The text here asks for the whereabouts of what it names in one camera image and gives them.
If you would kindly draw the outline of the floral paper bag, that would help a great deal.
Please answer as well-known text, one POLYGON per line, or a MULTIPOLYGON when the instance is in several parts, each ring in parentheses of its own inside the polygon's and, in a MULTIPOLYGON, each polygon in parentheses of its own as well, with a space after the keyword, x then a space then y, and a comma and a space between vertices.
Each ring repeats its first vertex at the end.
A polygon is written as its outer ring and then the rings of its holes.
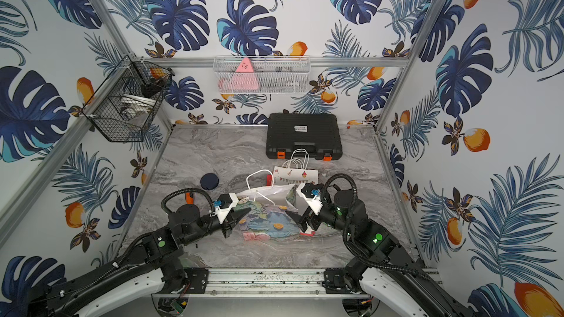
POLYGON ((288 239, 301 233, 289 214, 297 214, 296 183, 277 184, 270 170, 245 179, 246 189, 236 194, 239 207, 251 211, 239 221, 245 241, 288 239))

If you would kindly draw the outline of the white happy paper bag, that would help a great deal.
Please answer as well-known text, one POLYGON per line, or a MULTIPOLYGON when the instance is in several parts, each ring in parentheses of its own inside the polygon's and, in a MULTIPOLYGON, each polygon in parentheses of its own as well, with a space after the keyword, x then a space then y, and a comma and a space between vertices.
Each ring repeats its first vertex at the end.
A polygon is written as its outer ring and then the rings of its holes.
POLYGON ((317 184, 319 172, 309 167, 310 155, 305 148, 299 148, 292 152, 290 159, 281 166, 273 168, 274 184, 317 184))

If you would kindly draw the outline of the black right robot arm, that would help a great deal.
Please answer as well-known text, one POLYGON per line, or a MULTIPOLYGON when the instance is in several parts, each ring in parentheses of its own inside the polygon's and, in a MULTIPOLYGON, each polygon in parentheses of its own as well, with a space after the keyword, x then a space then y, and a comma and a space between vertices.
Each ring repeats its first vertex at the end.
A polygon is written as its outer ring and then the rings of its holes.
POLYGON ((369 218, 349 175, 336 174, 324 184, 300 183, 296 194, 307 205, 302 214, 287 213, 297 226, 338 230, 353 256, 342 269, 341 283, 329 290, 368 294, 400 316, 477 316, 433 280, 389 230, 369 218))

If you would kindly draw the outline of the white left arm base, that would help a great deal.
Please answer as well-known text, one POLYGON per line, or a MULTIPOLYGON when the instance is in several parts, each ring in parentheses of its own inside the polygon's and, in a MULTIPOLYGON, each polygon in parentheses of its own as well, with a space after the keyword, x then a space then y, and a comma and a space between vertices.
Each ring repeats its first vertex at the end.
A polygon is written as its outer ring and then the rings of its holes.
POLYGON ((183 291, 186 280, 186 273, 183 269, 169 275, 166 275, 163 269, 156 269, 121 283, 117 288, 95 298, 71 315, 103 316, 142 297, 183 291))

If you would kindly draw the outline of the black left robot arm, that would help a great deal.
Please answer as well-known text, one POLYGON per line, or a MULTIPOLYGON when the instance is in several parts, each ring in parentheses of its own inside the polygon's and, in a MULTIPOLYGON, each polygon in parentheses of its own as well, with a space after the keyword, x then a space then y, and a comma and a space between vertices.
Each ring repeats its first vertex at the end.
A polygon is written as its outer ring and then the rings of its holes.
POLYGON ((102 316, 143 296, 189 292, 190 273, 180 260, 184 248, 215 232, 229 237, 251 211, 238 202, 235 194, 213 200, 198 188, 165 196, 165 226, 138 236, 122 255, 81 277, 31 290, 26 315, 102 316))

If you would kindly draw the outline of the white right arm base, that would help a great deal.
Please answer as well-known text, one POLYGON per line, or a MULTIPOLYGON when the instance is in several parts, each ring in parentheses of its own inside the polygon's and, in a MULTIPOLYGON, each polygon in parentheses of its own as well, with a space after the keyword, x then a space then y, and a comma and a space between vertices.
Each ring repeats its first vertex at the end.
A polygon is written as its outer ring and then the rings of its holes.
POLYGON ((344 280, 351 291, 376 298, 400 316, 428 316, 404 288, 380 269, 353 259, 344 268, 344 280))

